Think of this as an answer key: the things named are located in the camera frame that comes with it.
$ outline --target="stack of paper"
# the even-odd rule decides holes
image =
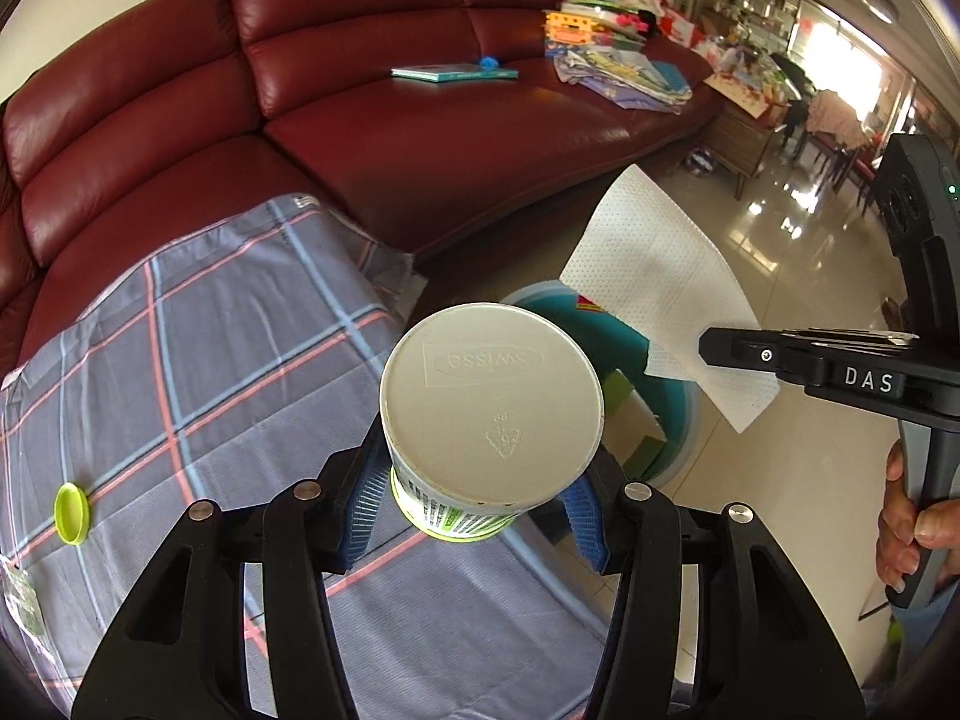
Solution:
[[[553,62],[561,81],[580,84],[621,108],[680,113],[693,94],[676,67],[651,62],[640,52],[569,46],[554,52]]]

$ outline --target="finger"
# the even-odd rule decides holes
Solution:
[[[901,572],[887,565],[886,560],[880,554],[880,543],[877,543],[877,576],[883,584],[889,584],[896,592],[904,592],[906,584]]]
[[[920,549],[915,544],[904,544],[883,518],[878,522],[878,529],[880,535],[877,537],[877,554],[883,557],[886,565],[898,573],[915,573],[920,567]]]
[[[941,590],[951,583],[958,574],[960,574],[960,551],[952,549],[947,552],[947,560],[937,576],[937,590]]]
[[[896,482],[904,475],[904,444],[897,439],[887,455],[887,481]]]
[[[899,481],[887,482],[880,516],[904,544],[913,541],[917,507],[906,496],[904,486]]]
[[[924,509],[913,533],[928,549],[960,549],[960,500],[941,501]]]

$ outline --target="gray plaid blanket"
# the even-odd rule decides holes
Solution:
[[[155,252],[8,376],[0,550],[29,573],[53,660],[5,606],[0,634],[64,712],[190,502],[262,503],[362,440],[410,272],[312,197],[279,197]],[[66,481],[91,504],[79,547],[53,527]],[[584,701],[603,627],[517,538],[434,541],[388,496],[368,555],[327,580],[362,716],[564,717]],[[274,713],[258,566],[246,585],[251,699]]]

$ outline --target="ceiling light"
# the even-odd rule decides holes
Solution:
[[[860,0],[882,22],[896,23],[899,11],[891,0]]]

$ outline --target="paper towel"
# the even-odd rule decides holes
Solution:
[[[773,373],[700,358],[707,327],[760,324],[723,255],[639,167],[608,189],[560,280],[649,338],[646,372],[697,382],[738,433],[779,392]]]

